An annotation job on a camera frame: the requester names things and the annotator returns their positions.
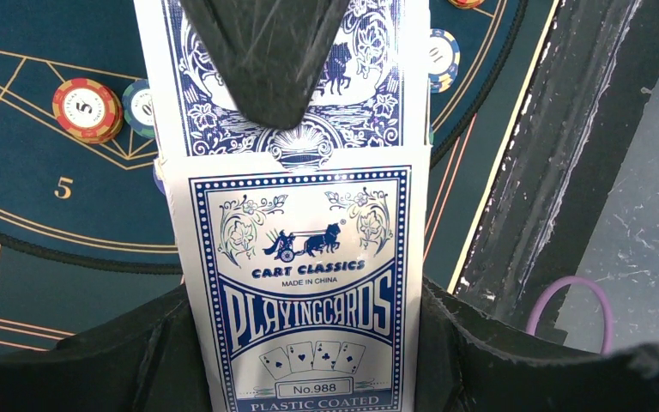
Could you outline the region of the pink white poker chip stack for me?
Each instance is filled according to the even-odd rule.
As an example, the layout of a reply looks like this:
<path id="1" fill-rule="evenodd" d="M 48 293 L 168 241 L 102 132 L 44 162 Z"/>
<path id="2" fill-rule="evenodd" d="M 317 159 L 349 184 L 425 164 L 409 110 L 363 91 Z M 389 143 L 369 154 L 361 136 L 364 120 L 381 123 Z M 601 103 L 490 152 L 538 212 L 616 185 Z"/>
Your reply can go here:
<path id="1" fill-rule="evenodd" d="M 456 80 L 461 52 L 456 38 L 448 31 L 432 28 L 429 40 L 429 82 L 433 94 L 448 90 Z"/>

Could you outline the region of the orange red poker chip stack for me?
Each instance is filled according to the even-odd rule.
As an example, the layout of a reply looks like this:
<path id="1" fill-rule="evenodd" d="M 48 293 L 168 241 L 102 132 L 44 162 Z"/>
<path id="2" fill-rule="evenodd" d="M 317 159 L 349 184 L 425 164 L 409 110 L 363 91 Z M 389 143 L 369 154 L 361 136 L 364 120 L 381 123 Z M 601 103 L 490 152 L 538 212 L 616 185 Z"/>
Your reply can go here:
<path id="1" fill-rule="evenodd" d="M 449 0 L 449 3 L 458 9 L 474 9 L 484 2 L 485 0 Z"/>

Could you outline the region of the green chip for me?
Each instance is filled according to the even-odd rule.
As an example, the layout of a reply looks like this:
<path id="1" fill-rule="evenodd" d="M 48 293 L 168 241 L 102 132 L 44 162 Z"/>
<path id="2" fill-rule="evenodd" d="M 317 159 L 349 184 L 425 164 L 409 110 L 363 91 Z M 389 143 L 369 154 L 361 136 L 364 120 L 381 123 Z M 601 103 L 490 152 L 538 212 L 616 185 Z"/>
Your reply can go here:
<path id="1" fill-rule="evenodd" d="M 147 79 L 136 80 L 123 91 L 122 106 L 124 119 L 136 134 L 155 138 L 154 108 Z"/>

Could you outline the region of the card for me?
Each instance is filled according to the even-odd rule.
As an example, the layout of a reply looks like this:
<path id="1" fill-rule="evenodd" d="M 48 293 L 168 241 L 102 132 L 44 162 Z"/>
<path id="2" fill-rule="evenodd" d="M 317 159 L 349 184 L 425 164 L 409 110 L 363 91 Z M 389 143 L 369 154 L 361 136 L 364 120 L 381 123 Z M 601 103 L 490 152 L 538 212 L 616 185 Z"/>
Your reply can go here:
<path id="1" fill-rule="evenodd" d="M 286 167 L 317 167 L 341 148 L 422 140 L 426 3 L 346 1 L 304 117 L 280 130 L 238 111 L 182 2 L 135 4 L 159 151 L 166 158 L 264 152 Z"/>

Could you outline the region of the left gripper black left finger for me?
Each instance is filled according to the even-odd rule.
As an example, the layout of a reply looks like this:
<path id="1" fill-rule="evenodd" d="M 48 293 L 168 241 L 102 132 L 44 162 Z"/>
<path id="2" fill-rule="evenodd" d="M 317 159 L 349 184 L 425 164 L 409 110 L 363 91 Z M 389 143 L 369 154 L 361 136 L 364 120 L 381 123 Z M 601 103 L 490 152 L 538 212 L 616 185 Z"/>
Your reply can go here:
<path id="1" fill-rule="evenodd" d="M 185 287 L 46 352 L 0 355 L 0 411 L 209 411 Z"/>

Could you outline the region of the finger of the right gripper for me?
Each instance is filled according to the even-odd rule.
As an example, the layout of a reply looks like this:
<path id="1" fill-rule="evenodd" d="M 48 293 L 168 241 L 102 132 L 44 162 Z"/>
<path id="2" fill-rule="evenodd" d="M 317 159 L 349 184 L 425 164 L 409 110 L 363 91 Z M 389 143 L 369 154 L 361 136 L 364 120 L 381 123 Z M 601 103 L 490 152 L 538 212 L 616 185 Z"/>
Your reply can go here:
<path id="1" fill-rule="evenodd" d="M 183 1 L 238 111 L 261 126 L 302 120 L 346 1 Z"/>

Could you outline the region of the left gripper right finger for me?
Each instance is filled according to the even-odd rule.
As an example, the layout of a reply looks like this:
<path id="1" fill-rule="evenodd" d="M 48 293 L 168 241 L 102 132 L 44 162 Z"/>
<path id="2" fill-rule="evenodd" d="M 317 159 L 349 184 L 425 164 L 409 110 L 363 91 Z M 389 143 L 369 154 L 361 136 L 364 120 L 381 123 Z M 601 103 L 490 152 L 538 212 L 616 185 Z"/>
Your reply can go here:
<path id="1" fill-rule="evenodd" d="M 424 279 L 417 411 L 659 411 L 659 343 L 598 355 L 530 336 Z"/>

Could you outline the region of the blue playing card deck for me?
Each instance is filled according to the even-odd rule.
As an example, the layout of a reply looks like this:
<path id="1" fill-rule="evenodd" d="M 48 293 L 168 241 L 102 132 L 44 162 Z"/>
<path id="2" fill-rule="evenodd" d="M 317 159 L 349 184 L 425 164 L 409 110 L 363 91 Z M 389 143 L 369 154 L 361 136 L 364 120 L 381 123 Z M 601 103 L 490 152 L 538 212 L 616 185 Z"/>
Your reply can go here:
<path id="1" fill-rule="evenodd" d="M 413 409 L 429 152 L 159 161 L 212 410 Z"/>

